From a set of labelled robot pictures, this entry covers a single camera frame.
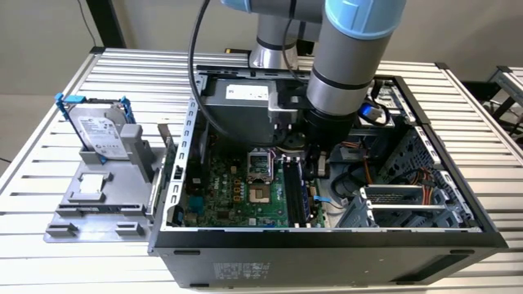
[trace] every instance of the white wall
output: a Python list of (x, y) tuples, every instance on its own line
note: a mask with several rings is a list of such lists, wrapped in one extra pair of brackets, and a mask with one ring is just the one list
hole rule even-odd
[[(131, 48), (187, 50), (200, 0), (114, 3)], [(499, 64), (523, 66), (522, 27), (521, 0), (409, 0), (385, 58), (443, 61), (461, 78), (485, 79)], [(255, 37), (256, 16), (212, 0), (198, 50), (250, 49)], [(0, 0), (0, 93), (62, 91), (91, 46), (76, 0)]]
[[(102, 44), (90, 9), (82, 2)], [(60, 92), (91, 47), (76, 0), (0, 0), (2, 94)]]
[[(135, 46), (187, 50), (200, 0), (114, 0), (127, 15)], [(443, 61), (463, 79), (486, 79), (495, 66), (523, 66), (522, 0), (409, 0), (385, 58)], [(256, 17), (212, 0), (198, 50), (223, 52), (255, 44)]]
[(523, 66), (523, 1), (409, 0), (385, 59), (443, 61), (463, 80)]
[[(187, 51), (200, 0), (114, 0), (124, 35), (135, 48)], [(256, 15), (227, 8), (212, 0), (202, 22), (198, 51), (251, 49), (256, 40)]]

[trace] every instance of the power supply label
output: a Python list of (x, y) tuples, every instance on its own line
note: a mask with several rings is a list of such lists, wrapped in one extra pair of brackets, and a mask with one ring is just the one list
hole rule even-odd
[(270, 87), (256, 85), (228, 85), (226, 99), (270, 100)]
[(115, 123), (107, 118), (94, 116), (79, 116), (79, 122), (96, 153), (108, 159), (127, 159), (128, 154)]

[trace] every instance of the slotted aluminum surface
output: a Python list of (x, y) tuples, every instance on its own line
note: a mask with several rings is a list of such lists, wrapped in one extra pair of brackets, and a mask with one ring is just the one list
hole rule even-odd
[[(247, 66), (247, 57), (198, 55), (196, 63)], [(302, 69), (310, 68), (311, 63), (311, 58), (302, 59)], [(170, 120), (172, 133), (180, 135), (190, 97), (186, 65), (186, 53), (108, 49), (102, 55), (90, 55), (64, 94), (112, 99), (127, 95), (136, 121), (144, 127), (146, 139), (158, 145), (162, 141), (155, 123), (160, 119)], [(382, 62), (378, 73), (405, 77), (461, 171), (503, 232), (510, 251), (494, 255), (427, 287), (254, 288), (244, 291), (521, 293), (521, 156), (507, 144), (506, 136), (478, 111), (471, 96), (449, 71), (441, 71), (429, 63)], [(0, 292), (135, 293), (179, 290), (162, 259), (147, 256), (147, 243), (44, 243), (43, 232), (79, 165), (79, 146), (72, 129), (52, 108), (0, 179), (0, 268), (4, 269)], [(222, 292), (231, 293), (232, 290), (214, 290), (214, 293)]]

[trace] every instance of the blue robot arm cap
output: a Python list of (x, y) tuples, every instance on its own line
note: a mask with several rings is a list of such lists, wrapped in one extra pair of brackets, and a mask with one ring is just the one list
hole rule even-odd
[(222, 0), (222, 4), (228, 8), (251, 13), (251, 0)]
[(406, 0), (326, 0), (326, 14), (335, 28), (361, 40), (393, 34), (401, 25)]

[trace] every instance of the motherboard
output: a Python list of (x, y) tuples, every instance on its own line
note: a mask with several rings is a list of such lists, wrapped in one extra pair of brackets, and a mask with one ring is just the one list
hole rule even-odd
[[(300, 214), (307, 226), (325, 227), (315, 182), (303, 181), (298, 170), (288, 173), (295, 164), (258, 149), (247, 157), (214, 156), (206, 192), (188, 199), (186, 226), (288, 228)], [(294, 199), (290, 186), (299, 192)]]

